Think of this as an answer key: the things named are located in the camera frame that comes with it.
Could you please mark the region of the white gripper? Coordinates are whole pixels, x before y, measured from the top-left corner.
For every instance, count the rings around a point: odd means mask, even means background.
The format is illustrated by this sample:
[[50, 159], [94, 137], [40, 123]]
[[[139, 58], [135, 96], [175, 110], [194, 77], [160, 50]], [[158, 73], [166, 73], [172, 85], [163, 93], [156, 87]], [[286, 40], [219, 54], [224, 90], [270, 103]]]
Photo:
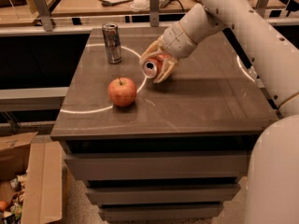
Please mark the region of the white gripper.
[[[160, 65], [160, 72], [153, 82], [162, 83], [178, 66], [177, 59], [189, 57], [196, 46], [197, 44], [187, 36], [180, 23], [176, 21], [164, 30], [161, 37], [149, 45], [141, 55], [139, 63], [143, 64], [148, 58], [156, 59]], [[164, 52], [172, 57], [162, 56]]]

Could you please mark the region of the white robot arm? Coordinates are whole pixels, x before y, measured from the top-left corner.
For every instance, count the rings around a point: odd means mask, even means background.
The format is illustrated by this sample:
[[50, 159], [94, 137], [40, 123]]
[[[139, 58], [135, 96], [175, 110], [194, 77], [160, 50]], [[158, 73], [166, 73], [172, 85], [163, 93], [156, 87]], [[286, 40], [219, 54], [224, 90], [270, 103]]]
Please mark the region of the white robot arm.
[[142, 54], [158, 62], [154, 81], [173, 72], [206, 37], [229, 28], [282, 119], [266, 128], [249, 160], [244, 224], [299, 224], [299, 50], [248, 0], [201, 0]]

